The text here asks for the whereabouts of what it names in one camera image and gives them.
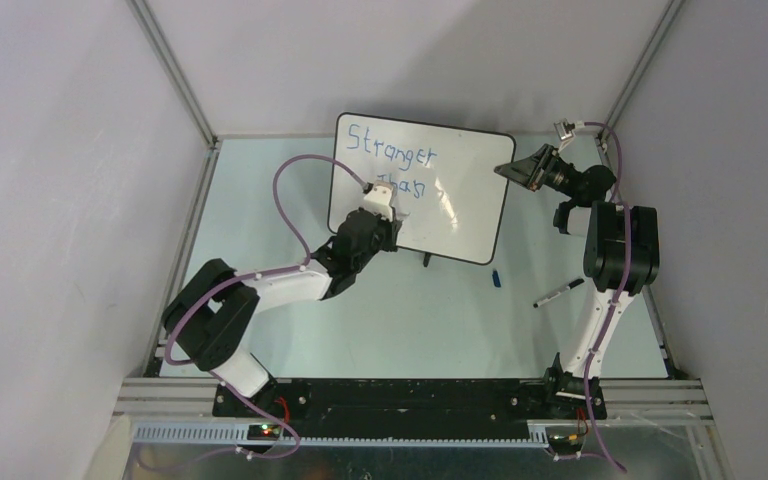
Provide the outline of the white whiteboard black frame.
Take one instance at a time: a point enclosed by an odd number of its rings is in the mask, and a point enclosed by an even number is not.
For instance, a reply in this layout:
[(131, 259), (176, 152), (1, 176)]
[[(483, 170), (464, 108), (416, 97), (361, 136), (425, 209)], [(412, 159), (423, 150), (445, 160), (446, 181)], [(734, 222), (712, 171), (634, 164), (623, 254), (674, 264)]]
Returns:
[(393, 186), (401, 248), (477, 265), (496, 251), (513, 161), (507, 133), (344, 112), (336, 120), (328, 227), (363, 197), (356, 177)]

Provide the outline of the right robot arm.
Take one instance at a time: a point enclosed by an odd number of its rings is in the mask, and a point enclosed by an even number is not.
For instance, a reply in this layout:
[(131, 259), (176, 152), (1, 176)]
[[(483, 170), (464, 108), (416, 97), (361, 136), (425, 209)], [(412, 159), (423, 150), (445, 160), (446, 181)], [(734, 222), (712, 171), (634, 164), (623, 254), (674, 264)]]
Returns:
[(571, 339), (542, 381), (543, 408), (553, 417), (566, 418), (598, 391), (603, 359), (619, 320), (658, 275), (657, 212), (609, 201), (607, 194), (617, 178), (608, 167), (579, 171), (550, 144), (494, 171), (529, 191), (549, 188), (565, 195), (553, 225), (562, 235), (585, 240), (585, 301)]

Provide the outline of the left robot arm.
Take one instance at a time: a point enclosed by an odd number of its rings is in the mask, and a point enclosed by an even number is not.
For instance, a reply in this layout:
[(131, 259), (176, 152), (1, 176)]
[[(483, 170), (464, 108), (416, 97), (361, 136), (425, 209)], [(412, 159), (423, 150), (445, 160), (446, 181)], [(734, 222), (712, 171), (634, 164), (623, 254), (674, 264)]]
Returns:
[(333, 298), (354, 285), (380, 252), (394, 252), (401, 222), (392, 207), (360, 207), (305, 265), (239, 275), (222, 259), (205, 263), (162, 314), (187, 361), (235, 390), (238, 404), (264, 416), (276, 403), (272, 375), (243, 345), (253, 317), (292, 303)]

